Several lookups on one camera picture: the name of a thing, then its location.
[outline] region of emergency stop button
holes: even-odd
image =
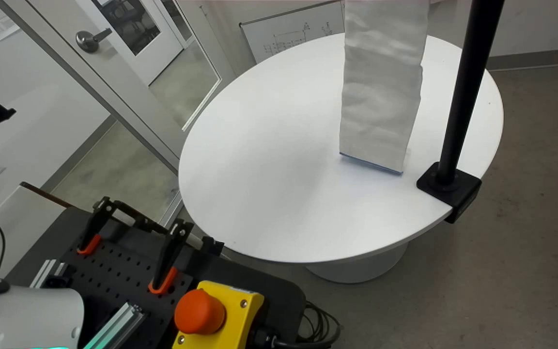
[[[203,289],[186,293],[174,309],[174,322],[182,334],[217,334],[224,318],[224,307]]]

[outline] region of white round table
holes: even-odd
[[[224,88],[184,144],[180,190],[199,229],[230,250],[356,283],[395,266],[410,239],[451,212],[416,179],[439,157],[461,51],[428,37],[403,175],[339,155],[343,53],[343,35],[310,41]],[[459,169],[486,173],[501,124],[486,74]]]

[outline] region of black pole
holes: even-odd
[[[449,223],[468,208],[480,188],[478,179],[457,171],[457,159],[465,144],[503,4],[505,0],[472,0],[439,163],[434,163],[416,181],[420,190],[453,208],[447,217]]]
[[[457,70],[455,93],[445,142],[437,165],[437,181],[449,184],[465,144],[474,99],[486,70],[490,47],[505,0],[472,0],[461,64]]]

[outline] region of white paper bag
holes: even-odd
[[[344,0],[343,155],[403,173],[426,35],[428,0]]]

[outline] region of door handle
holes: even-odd
[[[100,41],[104,41],[104,37],[108,37],[112,31],[106,27],[104,31],[93,35],[89,31],[79,31],[77,33],[77,45],[81,51],[85,53],[96,53],[98,51],[98,45]]]

